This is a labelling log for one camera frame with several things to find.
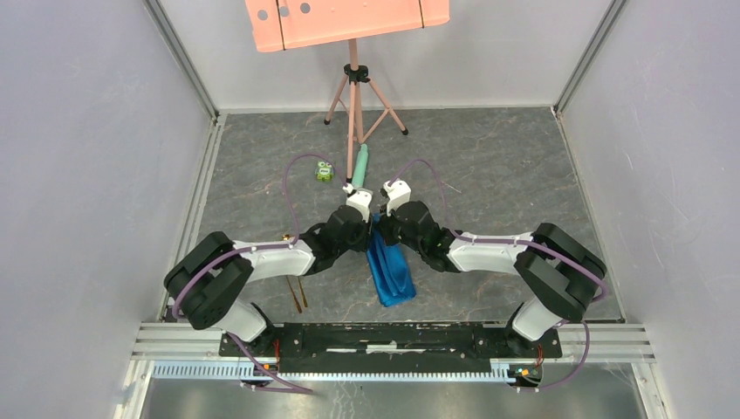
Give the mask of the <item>blue cloth napkin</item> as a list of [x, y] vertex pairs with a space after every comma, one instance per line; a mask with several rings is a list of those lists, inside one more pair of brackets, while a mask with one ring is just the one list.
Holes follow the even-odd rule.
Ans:
[[408, 263], [398, 244], [386, 245], [379, 228], [380, 214], [374, 214], [366, 256], [380, 303], [397, 306], [416, 296]]

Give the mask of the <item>gold spoon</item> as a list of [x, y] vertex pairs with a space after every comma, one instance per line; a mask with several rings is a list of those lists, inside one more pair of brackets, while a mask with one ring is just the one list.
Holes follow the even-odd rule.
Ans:
[[289, 276], [289, 277], [290, 277], [291, 281], [294, 279], [295, 283], [297, 284], [297, 287], [298, 287], [298, 294], [297, 294], [298, 300], [301, 303], [301, 306], [303, 307], [303, 311], [304, 311], [304, 309], [307, 309], [308, 308], [308, 302], [307, 302], [307, 298], [305, 296], [304, 288], [303, 288], [302, 283], [301, 283], [301, 277], [298, 277], [298, 276]]

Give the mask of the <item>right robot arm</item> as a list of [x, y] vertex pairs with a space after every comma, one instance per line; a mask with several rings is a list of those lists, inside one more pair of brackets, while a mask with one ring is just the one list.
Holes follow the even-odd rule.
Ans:
[[553, 223], [514, 236], [477, 236], [442, 227], [425, 203], [412, 201], [382, 213], [377, 227], [386, 244], [403, 244], [439, 272], [493, 271], [518, 275], [533, 297], [504, 332], [506, 349], [526, 356], [559, 323], [580, 322], [604, 299], [606, 265]]

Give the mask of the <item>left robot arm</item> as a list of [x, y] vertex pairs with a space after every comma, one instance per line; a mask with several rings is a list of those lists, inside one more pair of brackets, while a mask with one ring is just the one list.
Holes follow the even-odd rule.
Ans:
[[251, 354], [267, 354], [274, 333], [255, 304], [240, 301], [244, 287], [250, 281], [326, 271], [345, 253], [366, 251], [370, 228], [369, 216], [341, 205], [293, 243], [248, 244], [233, 241], [222, 231], [212, 232], [163, 279], [175, 300], [172, 313], [195, 330], [218, 328], [239, 338]]

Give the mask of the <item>mint green flashlight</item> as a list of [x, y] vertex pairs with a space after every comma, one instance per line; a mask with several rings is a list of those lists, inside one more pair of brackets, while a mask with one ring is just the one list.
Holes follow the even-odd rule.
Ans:
[[369, 158], [369, 150], [367, 144], [361, 144], [360, 145], [360, 151], [357, 154], [355, 166], [353, 169], [353, 177], [351, 184], [355, 189], [360, 189], [363, 187], [365, 179], [366, 179], [366, 172], [367, 172], [367, 164], [368, 164], [368, 158]]

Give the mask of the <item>green owl toy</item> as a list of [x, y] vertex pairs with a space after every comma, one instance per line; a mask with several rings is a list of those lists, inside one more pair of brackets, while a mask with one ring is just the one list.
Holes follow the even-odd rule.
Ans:
[[318, 161], [315, 177], [319, 182], [330, 182], [334, 177], [334, 167], [328, 161]]

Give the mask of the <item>gold fork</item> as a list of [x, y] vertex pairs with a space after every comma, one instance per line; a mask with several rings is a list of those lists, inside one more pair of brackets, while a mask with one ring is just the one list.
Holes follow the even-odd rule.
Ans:
[[286, 282], [286, 284], [288, 285], [289, 291], [290, 291], [290, 293], [291, 293], [292, 301], [293, 301], [293, 304], [294, 304], [294, 306], [295, 306], [295, 308], [296, 308], [297, 312], [298, 312], [298, 313], [302, 313], [302, 312], [303, 312], [303, 307], [301, 306], [301, 303], [300, 303], [300, 302], [299, 302], [299, 300], [298, 300], [298, 296], [297, 296], [297, 294], [295, 293], [295, 290], [294, 290], [294, 288], [292, 287], [292, 284], [291, 284], [291, 279], [290, 279], [290, 277], [289, 277], [289, 276], [286, 276], [286, 277], [285, 277], [285, 282]]

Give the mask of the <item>pink music stand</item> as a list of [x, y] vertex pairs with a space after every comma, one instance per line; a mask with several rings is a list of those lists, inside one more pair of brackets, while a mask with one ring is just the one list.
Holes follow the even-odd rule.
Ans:
[[[359, 61], [358, 42], [362, 38], [400, 31], [425, 29], [446, 24], [450, 2], [436, 0], [358, 0], [358, 1], [269, 1], [244, 3], [252, 36], [258, 52], [282, 52], [309, 46], [347, 42], [349, 62], [324, 118], [329, 125], [348, 92], [344, 104], [348, 114], [346, 179], [353, 179], [354, 146], [367, 138], [387, 117], [391, 117], [403, 135], [408, 128], [385, 97], [369, 70]], [[374, 124], [364, 129], [361, 87], [368, 85], [382, 104], [382, 113]]]

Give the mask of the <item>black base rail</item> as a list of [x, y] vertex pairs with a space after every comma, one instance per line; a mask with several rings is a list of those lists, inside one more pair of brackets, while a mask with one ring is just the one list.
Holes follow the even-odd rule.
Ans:
[[558, 333], [535, 342], [483, 322], [285, 323], [246, 348], [283, 373], [482, 373], [493, 359], [535, 362], [563, 355]]

